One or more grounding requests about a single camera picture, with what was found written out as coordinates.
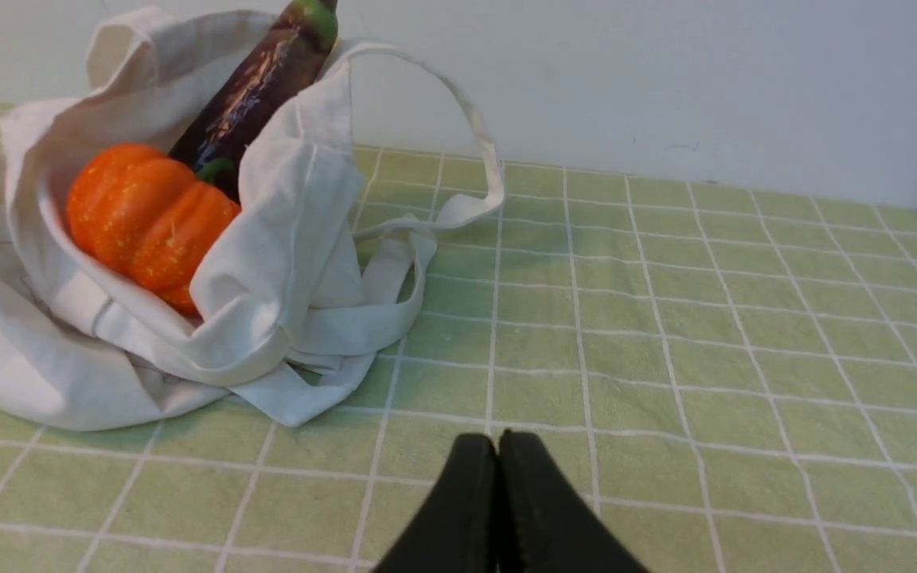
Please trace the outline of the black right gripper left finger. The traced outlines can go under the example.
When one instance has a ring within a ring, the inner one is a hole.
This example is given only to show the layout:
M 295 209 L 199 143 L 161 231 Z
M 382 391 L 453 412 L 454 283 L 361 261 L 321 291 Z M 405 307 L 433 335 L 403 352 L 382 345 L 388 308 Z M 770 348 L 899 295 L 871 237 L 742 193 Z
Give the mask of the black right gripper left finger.
M 456 436 L 443 471 L 375 572 L 494 572 L 498 458 L 482 433 Z

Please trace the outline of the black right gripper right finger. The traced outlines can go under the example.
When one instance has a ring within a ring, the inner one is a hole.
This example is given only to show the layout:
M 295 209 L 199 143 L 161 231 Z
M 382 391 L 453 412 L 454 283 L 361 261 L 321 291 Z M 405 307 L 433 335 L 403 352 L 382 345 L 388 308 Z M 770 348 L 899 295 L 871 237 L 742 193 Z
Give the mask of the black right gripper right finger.
M 538 435 L 499 440 L 500 572 L 645 572 L 575 491 Z

